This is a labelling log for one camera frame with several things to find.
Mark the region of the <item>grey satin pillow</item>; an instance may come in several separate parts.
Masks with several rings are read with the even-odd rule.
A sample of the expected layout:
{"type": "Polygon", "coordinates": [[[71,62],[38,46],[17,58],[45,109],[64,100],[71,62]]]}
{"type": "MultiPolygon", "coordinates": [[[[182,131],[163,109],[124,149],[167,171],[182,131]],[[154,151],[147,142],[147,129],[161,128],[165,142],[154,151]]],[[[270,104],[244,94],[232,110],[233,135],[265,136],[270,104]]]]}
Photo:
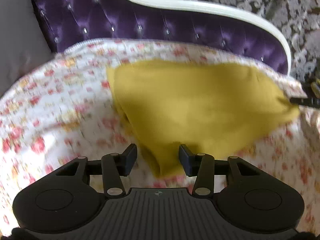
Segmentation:
{"type": "Polygon", "coordinates": [[[53,58],[31,0],[1,0],[1,95],[53,58]]]}

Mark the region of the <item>purple tufted white-framed headboard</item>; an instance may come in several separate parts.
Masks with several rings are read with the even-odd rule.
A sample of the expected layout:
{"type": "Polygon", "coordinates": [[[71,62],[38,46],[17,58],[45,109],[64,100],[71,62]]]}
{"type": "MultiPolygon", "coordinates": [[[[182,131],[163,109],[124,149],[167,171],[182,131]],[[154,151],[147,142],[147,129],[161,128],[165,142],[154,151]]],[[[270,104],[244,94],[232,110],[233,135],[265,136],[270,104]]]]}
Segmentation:
{"type": "Polygon", "coordinates": [[[191,0],[31,0],[51,51],[94,38],[194,43],[291,70],[283,34],[244,10],[191,0]]]}

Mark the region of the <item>mustard yellow knit sweater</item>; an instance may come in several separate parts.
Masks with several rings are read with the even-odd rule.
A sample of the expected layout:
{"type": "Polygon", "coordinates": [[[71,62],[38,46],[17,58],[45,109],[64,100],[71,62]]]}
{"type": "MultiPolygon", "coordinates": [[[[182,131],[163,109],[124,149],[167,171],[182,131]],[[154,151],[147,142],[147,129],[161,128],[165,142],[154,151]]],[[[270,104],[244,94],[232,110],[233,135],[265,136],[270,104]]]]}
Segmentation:
{"type": "Polygon", "coordinates": [[[181,144],[225,159],[299,116],[270,77],[238,63],[138,61],[106,74],[116,111],[157,178],[182,172],[181,144]]]}

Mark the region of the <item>striped knit garment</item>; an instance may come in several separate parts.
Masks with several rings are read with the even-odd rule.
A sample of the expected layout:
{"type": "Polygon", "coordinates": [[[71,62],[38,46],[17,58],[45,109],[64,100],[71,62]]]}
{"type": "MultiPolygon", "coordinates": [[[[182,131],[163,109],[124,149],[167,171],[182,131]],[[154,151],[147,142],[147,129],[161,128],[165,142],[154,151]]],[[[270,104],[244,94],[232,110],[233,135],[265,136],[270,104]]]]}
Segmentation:
{"type": "Polygon", "coordinates": [[[314,78],[310,83],[303,83],[302,89],[308,98],[320,98],[320,81],[319,78],[314,78]]]}

